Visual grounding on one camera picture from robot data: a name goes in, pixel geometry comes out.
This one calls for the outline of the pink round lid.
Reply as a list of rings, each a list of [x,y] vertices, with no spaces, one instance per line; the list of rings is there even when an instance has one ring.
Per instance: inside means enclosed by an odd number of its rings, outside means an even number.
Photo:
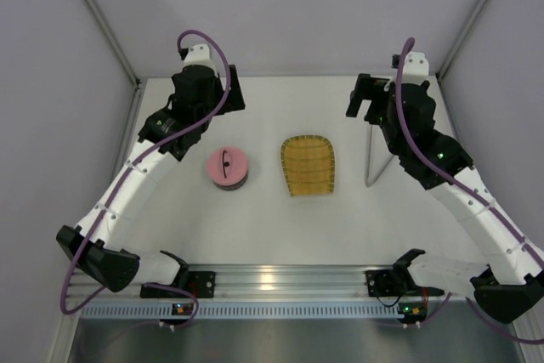
[[[246,153],[234,146],[215,150],[207,159],[207,174],[213,183],[235,183],[249,174]]]

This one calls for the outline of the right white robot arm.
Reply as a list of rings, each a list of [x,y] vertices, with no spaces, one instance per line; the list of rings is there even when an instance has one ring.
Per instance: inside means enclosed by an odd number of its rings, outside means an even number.
[[[423,289],[453,292],[474,301],[490,318],[509,324],[543,298],[543,252],[510,221],[473,164],[451,136],[435,127],[429,81],[394,82],[360,74],[346,115],[370,103],[365,121],[382,130],[388,151],[405,172],[440,202],[484,256],[473,263],[411,249],[389,269],[369,275],[375,297],[416,296]]]

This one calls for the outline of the silver metal tongs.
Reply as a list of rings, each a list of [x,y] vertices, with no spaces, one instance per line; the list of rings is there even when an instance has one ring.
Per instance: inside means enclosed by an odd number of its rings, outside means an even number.
[[[366,146],[365,146],[365,187],[371,188],[389,168],[394,160],[394,156],[389,154],[386,159],[379,163],[379,168],[375,170],[375,153],[377,150],[374,148],[374,129],[375,126],[368,125],[366,133]]]

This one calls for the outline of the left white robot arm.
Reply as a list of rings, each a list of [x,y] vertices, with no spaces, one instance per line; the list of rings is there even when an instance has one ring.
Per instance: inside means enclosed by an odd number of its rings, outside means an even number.
[[[184,261],[162,251],[147,258],[125,248],[134,220],[159,182],[207,131],[209,113],[242,111],[246,105],[234,65],[225,91],[215,70],[187,65],[173,75],[167,103],[144,122],[129,158],[110,187],[76,226],[63,226],[56,241],[79,270],[111,292],[146,282],[170,286]]]

